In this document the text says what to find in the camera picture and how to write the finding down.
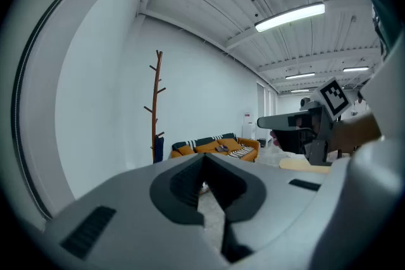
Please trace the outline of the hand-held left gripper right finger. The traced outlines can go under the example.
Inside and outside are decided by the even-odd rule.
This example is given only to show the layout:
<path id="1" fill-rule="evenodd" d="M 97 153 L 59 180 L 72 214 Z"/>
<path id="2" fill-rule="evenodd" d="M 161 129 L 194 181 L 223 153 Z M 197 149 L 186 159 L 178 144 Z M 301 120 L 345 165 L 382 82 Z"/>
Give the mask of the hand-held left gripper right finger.
<path id="1" fill-rule="evenodd" d="M 325 176 L 204 157 L 204 180 L 223 211 L 221 249 L 205 269 L 313 269 L 324 221 L 307 211 Z"/>

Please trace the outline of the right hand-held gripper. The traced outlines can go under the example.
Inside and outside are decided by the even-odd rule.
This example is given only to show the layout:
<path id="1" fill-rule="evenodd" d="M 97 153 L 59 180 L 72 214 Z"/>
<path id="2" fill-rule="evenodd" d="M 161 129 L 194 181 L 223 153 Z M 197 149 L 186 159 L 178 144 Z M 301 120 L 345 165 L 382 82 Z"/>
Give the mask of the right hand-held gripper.
<path id="1" fill-rule="evenodd" d="M 300 111 L 264 116 L 257 126 L 270 134 L 285 152 L 304 154 L 312 166 L 329 166 L 328 152 L 335 121 L 351 102 L 338 80 L 333 77 L 301 100 Z"/>

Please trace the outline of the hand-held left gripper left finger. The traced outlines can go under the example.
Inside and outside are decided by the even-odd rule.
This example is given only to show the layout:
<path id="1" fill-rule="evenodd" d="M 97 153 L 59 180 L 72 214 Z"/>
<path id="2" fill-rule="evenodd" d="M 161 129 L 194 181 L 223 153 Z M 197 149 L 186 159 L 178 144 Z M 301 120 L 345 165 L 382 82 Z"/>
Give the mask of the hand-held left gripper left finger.
<path id="1" fill-rule="evenodd" d="M 133 169 L 112 177 L 64 208 L 46 225 L 45 237 L 57 247 L 97 207 L 114 215 L 89 253 L 63 258 L 72 269 L 225 269 L 228 261 L 212 246 L 202 225 L 180 225 L 154 206 L 149 187 L 155 177 L 191 158 Z"/>

